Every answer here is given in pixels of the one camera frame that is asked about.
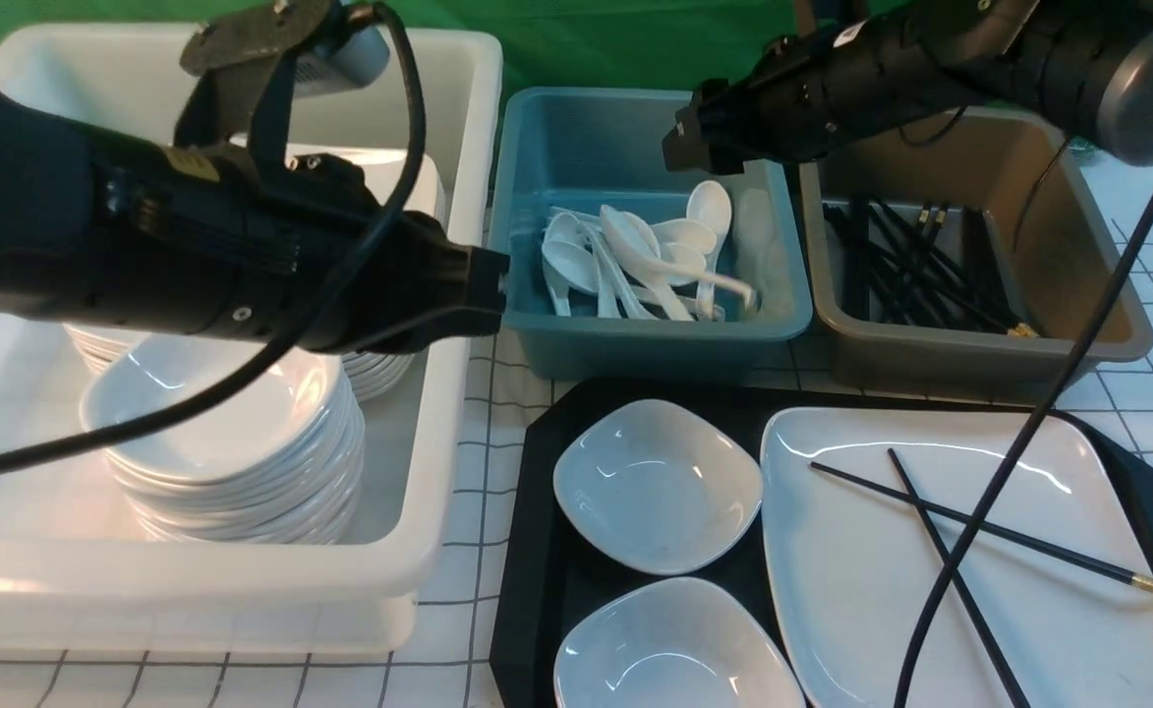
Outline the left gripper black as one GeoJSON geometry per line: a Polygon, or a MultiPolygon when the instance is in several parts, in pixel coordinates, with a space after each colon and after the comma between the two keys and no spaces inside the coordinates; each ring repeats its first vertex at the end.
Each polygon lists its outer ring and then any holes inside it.
{"type": "Polygon", "coordinates": [[[307,351],[404,354],[502,324],[507,257],[386,214],[333,155],[111,146],[96,196],[98,325],[262,342],[302,324],[307,351]]]}

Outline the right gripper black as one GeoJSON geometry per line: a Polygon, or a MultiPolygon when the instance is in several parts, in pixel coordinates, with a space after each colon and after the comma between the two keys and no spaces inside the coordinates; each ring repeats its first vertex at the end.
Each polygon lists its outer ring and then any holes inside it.
{"type": "Polygon", "coordinates": [[[746,161],[815,161],[982,100],[930,55],[917,18],[783,36],[745,77],[708,78],[693,90],[662,140],[664,166],[725,176],[746,161]]]}

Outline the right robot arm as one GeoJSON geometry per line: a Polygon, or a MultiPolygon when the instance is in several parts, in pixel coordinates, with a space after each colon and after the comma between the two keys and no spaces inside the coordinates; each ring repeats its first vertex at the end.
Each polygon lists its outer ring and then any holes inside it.
{"type": "Polygon", "coordinates": [[[1129,165],[1153,165],[1153,1],[910,1],[783,37],[704,81],[662,142],[666,170],[816,161],[952,110],[1007,104],[1129,165]]]}

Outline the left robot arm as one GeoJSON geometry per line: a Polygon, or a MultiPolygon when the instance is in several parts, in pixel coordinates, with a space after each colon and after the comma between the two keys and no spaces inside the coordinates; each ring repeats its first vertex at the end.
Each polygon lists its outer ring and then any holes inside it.
{"type": "Polygon", "coordinates": [[[505,255],[387,210],[342,158],[289,170],[288,57],[212,69],[163,146],[0,90],[0,314],[316,353],[490,336],[505,255]]]}

